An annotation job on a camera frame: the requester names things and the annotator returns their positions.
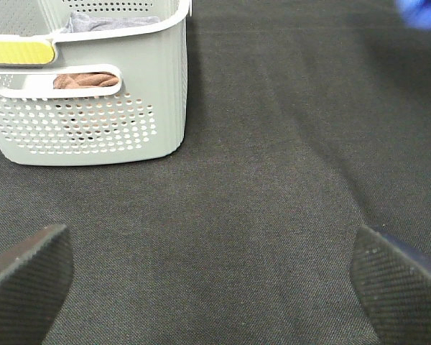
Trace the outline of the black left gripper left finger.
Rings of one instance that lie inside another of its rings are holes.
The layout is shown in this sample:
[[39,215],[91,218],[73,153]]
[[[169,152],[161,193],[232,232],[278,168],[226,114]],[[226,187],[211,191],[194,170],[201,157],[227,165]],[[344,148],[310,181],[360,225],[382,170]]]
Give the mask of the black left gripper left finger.
[[70,230],[54,224],[0,254],[0,344],[41,344],[73,281]]

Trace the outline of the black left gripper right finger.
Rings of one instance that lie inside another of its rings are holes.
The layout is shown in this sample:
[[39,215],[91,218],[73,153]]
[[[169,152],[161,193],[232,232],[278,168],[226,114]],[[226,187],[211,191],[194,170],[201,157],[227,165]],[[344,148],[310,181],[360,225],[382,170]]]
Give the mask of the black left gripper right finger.
[[382,344],[431,344],[431,258],[380,229],[356,232],[351,282]]

